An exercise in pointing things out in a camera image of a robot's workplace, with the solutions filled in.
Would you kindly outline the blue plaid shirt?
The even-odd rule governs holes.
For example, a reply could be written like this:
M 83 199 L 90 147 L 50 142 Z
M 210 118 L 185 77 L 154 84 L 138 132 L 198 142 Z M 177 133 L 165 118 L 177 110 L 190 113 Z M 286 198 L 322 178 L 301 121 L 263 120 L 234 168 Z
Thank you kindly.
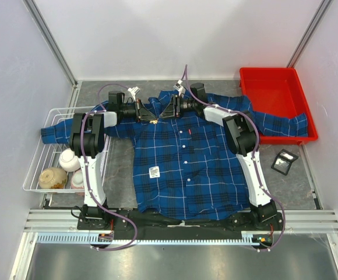
M 248 110 L 258 130 L 270 137 L 307 137 L 304 113 L 281 118 L 254 111 L 246 96 L 207 94 L 208 101 L 232 111 Z M 41 129 L 44 144 L 68 144 L 72 119 Z M 138 210 L 153 209 L 174 219 L 220 220 L 249 207 L 242 167 L 227 147 L 223 127 L 195 112 L 157 124 L 124 118 L 104 129 L 109 137 L 129 138 L 135 155 L 133 183 Z

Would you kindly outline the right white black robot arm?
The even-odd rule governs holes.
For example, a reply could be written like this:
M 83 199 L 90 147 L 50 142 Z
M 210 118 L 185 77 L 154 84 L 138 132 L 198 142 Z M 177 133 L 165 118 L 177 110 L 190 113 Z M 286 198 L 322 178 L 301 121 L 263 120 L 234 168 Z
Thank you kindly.
M 208 103 L 202 83 L 191 85 L 190 99 L 184 99 L 186 90 L 182 80 L 174 85 L 174 89 L 177 93 L 172 95 L 160 118 L 180 118 L 183 113 L 193 111 L 206 121 L 223 127 L 228 149 L 236 155 L 247 182 L 251 209 L 249 222 L 255 229 L 264 229 L 277 215 L 277 208 L 263 175 L 258 151 L 259 134 L 251 114 Z

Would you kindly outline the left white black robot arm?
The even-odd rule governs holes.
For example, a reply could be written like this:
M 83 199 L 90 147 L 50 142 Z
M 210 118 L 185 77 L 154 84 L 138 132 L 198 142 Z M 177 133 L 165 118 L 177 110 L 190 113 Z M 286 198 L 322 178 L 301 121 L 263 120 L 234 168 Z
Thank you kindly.
M 157 117 L 136 98 L 138 87 L 129 88 L 132 102 L 124 103 L 122 92 L 109 92 L 109 108 L 99 105 L 88 113 L 73 115 L 70 149 L 78 158 L 84 182 L 84 216 L 97 229 L 105 229 L 110 224 L 110 214 L 101 207 L 107 207 L 107 200 L 101 181 L 101 155 L 105 146 L 104 129 L 114 127 L 124 118 L 132 118 L 137 123 L 155 123 Z

